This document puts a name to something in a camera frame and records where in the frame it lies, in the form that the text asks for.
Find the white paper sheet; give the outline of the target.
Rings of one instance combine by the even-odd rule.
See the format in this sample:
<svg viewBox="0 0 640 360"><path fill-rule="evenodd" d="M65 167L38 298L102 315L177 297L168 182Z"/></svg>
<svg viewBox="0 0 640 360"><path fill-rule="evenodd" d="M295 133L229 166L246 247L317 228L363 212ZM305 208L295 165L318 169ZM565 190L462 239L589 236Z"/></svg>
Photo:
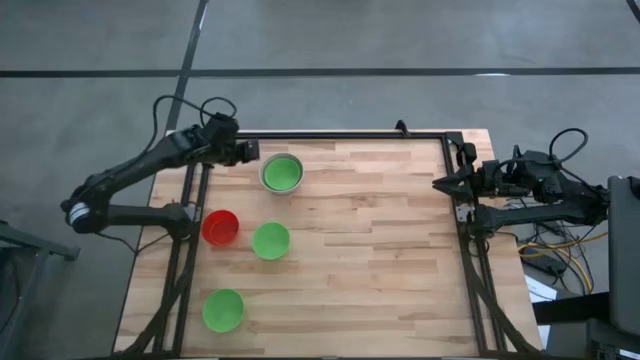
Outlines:
<svg viewBox="0 0 640 360"><path fill-rule="evenodd" d="M525 277L529 297L532 303L554 301L557 298L557 291L534 278Z"/></svg>

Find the red plastic bowl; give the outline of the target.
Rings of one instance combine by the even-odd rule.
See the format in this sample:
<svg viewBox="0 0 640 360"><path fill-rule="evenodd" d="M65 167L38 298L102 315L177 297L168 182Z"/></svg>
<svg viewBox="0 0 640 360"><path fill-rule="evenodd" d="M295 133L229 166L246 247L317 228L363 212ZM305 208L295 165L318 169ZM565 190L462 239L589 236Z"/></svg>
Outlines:
<svg viewBox="0 0 640 360"><path fill-rule="evenodd" d="M216 210L204 219L201 236L213 246L228 246L236 238L239 231L239 220L228 210Z"/></svg>

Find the green plastic bowl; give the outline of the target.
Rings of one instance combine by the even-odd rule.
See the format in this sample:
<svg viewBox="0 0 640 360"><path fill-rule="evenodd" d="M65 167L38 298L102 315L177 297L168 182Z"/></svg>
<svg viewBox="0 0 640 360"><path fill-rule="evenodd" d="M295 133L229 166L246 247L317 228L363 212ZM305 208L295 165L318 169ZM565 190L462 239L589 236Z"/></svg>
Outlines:
<svg viewBox="0 0 640 360"><path fill-rule="evenodd" d="M220 289L211 293L205 300L202 317L209 330L227 333L240 325L244 312L244 300L238 292L232 289Z"/></svg>
<svg viewBox="0 0 640 360"><path fill-rule="evenodd" d="M276 158L266 165L263 179L266 186L274 191L288 191L293 189L302 177L299 163L292 158Z"/></svg>
<svg viewBox="0 0 640 360"><path fill-rule="evenodd" d="M290 247L289 230L278 222L259 226L252 238L255 254L264 260L276 260L284 256Z"/></svg>

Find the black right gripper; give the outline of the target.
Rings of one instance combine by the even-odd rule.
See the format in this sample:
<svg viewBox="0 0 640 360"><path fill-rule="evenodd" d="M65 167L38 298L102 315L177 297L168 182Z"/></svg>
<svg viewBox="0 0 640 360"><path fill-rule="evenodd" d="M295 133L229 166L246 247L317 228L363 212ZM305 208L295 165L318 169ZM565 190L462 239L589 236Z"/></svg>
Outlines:
<svg viewBox="0 0 640 360"><path fill-rule="evenodd" d="M471 181L472 189L469 185L459 183L469 179L474 174L472 166L460 167L455 173L445 177L435 179L432 184L438 190L456 201L472 201L476 197L506 197L507 191L503 182L503 172L500 170L494 177L485 177L482 167L476 170Z"/></svg>

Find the dark grey box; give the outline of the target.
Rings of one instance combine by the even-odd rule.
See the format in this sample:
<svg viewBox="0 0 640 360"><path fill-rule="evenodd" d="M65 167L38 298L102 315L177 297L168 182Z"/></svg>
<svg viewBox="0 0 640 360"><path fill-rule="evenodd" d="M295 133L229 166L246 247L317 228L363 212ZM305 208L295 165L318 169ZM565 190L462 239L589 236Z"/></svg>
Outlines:
<svg viewBox="0 0 640 360"><path fill-rule="evenodd" d="M589 360L640 360L640 336L629 335L598 319L586 322Z"/></svg>

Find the black support beam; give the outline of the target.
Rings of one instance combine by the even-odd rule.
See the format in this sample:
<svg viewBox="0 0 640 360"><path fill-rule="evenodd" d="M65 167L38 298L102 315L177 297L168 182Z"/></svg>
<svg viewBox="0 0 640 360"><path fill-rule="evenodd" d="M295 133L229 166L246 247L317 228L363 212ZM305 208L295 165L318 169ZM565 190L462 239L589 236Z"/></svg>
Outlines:
<svg viewBox="0 0 640 360"><path fill-rule="evenodd" d="M586 322L589 319L607 321L610 315L608 292L536 302L532 306L539 325Z"/></svg>

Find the black power adapter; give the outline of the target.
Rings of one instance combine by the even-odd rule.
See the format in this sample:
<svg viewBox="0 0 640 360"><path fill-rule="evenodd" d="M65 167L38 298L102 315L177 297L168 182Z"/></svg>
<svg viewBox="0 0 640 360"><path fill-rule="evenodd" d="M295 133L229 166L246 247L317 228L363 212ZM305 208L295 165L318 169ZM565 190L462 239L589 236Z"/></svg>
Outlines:
<svg viewBox="0 0 640 360"><path fill-rule="evenodd" d="M533 267L550 276L563 276L566 271L566 265L562 260L555 259L550 256L521 258L523 264Z"/></svg>

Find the black aluminium table frame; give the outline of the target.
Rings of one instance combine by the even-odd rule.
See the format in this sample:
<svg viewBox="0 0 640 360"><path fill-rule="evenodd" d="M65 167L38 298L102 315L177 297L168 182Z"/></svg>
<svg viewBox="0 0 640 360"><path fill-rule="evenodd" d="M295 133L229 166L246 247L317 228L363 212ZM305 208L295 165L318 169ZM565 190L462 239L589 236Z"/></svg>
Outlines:
<svg viewBox="0 0 640 360"><path fill-rule="evenodd" d="M268 192L259 165L218 167L206 187L185 188L184 169L154 181L150 202L202 199L206 212L239 219L226 247L200 242L185 322L170 317L163 347L184 357L440 357L478 352L450 199L431 183L447 166L433 134L361 139L315 132L263 134L261 155L290 153L304 166L299 188ZM252 248L269 222L290 234L276 260ZM203 321L207 297L238 292L234 330Z"/></svg>

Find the grey metal stand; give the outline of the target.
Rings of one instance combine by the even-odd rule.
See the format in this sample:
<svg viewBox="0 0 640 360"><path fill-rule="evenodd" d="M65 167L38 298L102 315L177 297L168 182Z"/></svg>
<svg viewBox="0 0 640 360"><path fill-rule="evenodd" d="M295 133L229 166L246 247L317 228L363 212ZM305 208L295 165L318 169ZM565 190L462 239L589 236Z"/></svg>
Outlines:
<svg viewBox="0 0 640 360"><path fill-rule="evenodd" d="M5 323L0 327L0 360L9 360L13 344L24 326L28 303L35 295L49 256L59 255L65 261L75 261L80 249L36 237L12 227L4 220L0 220L0 242L11 245L12 250L24 249L33 255L33 266L25 281L20 280L18 267L14 266L17 298Z"/></svg>

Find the dark grey equipment case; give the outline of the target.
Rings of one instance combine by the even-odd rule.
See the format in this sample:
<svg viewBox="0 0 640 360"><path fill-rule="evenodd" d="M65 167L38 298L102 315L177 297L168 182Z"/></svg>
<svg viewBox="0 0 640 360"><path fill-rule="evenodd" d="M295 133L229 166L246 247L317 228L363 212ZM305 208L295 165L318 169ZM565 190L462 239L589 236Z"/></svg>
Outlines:
<svg viewBox="0 0 640 360"><path fill-rule="evenodd" d="M609 295L612 322L640 336L640 178L608 179Z"/></svg>

